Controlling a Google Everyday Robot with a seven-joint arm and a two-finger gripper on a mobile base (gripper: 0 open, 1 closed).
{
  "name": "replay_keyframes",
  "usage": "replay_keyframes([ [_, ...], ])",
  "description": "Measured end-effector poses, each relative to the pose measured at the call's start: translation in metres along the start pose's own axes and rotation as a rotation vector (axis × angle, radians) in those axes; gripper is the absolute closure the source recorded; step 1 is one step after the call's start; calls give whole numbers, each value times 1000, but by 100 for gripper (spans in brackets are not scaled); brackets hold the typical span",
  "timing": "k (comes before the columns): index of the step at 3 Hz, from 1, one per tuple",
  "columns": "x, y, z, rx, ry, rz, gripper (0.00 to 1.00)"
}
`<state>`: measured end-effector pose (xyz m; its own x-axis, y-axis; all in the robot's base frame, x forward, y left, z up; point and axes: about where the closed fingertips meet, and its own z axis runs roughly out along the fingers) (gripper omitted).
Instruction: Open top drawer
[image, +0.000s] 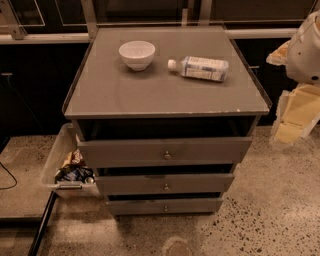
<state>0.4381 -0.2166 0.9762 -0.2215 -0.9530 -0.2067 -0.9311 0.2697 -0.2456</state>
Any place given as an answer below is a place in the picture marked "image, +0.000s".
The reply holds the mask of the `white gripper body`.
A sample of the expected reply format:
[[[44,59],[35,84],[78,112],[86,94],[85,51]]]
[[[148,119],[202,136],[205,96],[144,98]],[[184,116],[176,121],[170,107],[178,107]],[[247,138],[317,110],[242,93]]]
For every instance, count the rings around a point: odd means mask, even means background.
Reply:
[[[319,120],[319,86],[299,83],[292,91],[283,90],[270,143],[273,146],[291,146],[300,138],[306,138]]]

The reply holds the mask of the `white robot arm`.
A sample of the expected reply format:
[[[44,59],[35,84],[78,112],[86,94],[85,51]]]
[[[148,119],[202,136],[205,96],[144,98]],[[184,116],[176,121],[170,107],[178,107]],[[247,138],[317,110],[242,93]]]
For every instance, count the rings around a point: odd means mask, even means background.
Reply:
[[[311,13],[266,62],[284,65],[287,77],[298,83],[291,92],[282,92],[271,132],[274,145],[293,145],[320,119],[320,11]]]

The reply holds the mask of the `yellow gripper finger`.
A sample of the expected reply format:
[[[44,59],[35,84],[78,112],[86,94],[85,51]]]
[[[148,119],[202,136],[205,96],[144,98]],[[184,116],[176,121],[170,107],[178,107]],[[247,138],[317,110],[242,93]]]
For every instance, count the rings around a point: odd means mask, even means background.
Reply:
[[[290,41],[286,41],[281,46],[279,46],[276,50],[270,53],[266,62],[271,65],[281,66],[287,64],[287,52]]]

